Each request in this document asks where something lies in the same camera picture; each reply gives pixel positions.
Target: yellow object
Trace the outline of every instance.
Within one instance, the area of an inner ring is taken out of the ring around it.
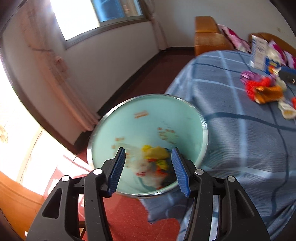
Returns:
[[[145,145],[142,147],[142,151],[145,159],[165,160],[170,157],[168,151],[160,146],[151,147],[149,145]]]
[[[165,160],[157,160],[156,165],[162,170],[168,170],[168,164]]]
[[[267,102],[279,101],[283,98],[283,90],[280,86],[265,87],[259,86],[254,88],[255,101],[258,104],[265,104]]]

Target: bowl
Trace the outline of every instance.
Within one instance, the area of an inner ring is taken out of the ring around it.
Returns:
[[[146,186],[127,161],[141,156],[144,145],[169,150],[178,147],[198,168],[208,145],[207,124],[201,113],[190,103],[166,94],[138,96],[114,107],[94,129],[87,148],[87,161],[100,168],[112,159],[119,147],[126,150],[126,164],[118,183],[117,193],[132,198],[149,198],[177,189],[174,182],[160,190]]]

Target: blue plaid bedsheet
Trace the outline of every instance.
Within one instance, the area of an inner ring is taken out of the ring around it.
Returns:
[[[240,73],[262,71],[249,65],[250,54],[214,51],[191,60],[166,93],[178,96],[204,115],[209,128],[208,153],[201,168],[210,175],[235,176],[258,209],[273,240],[296,207],[296,122],[285,120],[277,103],[259,105],[246,95]],[[296,86],[288,85],[291,99]],[[192,200],[180,192],[143,199],[148,221],[177,218],[184,238]],[[214,197],[210,240],[217,231]]]

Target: pink pillow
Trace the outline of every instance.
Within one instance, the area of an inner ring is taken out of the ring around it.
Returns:
[[[242,40],[240,37],[238,37],[238,35],[234,31],[221,24],[218,24],[218,26],[219,29],[226,34],[226,36],[229,38],[229,40],[232,42],[236,49],[246,53],[251,52],[251,48],[248,45],[248,43]]]
[[[271,40],[269,42],[268,46],[271,47],[271,48],[273,48],[274,50],[276,50],[278,52],[279,57],[281,58],[282,65],[285,65],[286,66],[287,57],[286,57],[284,51],[281,49],[281,47],[276,42],[274,42],[273,40]]]
[[[285,52],[287,59],[288,59],[288,66],[291,69],[296,69],[296,58],[292,54],[290,54],[286,51],[284,51],[284,52]]]

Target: metal screw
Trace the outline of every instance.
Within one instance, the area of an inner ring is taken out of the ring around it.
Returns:
[[[63,177],[62,177],[62,181],[63,181],[63,182],[69,181],[69,179],[70,179],[69,176],[63,176]]]
[[[229,177],[227,178],[227,180],[230,181],[231,183],[233,183],[233,182],[235,182],[235,177],[233,177],[233,176],[229,176]]]
[[[196,169],[196,170],[195,170],[195,174],[196,174],[196,175],[202,175],[202,174],[203,174],[203,170],[201,170],[201,169]]]
[[[103,172],[102,169],[99,169],[99,168],[94,170],[95,175],[100,175],[102,172]]]

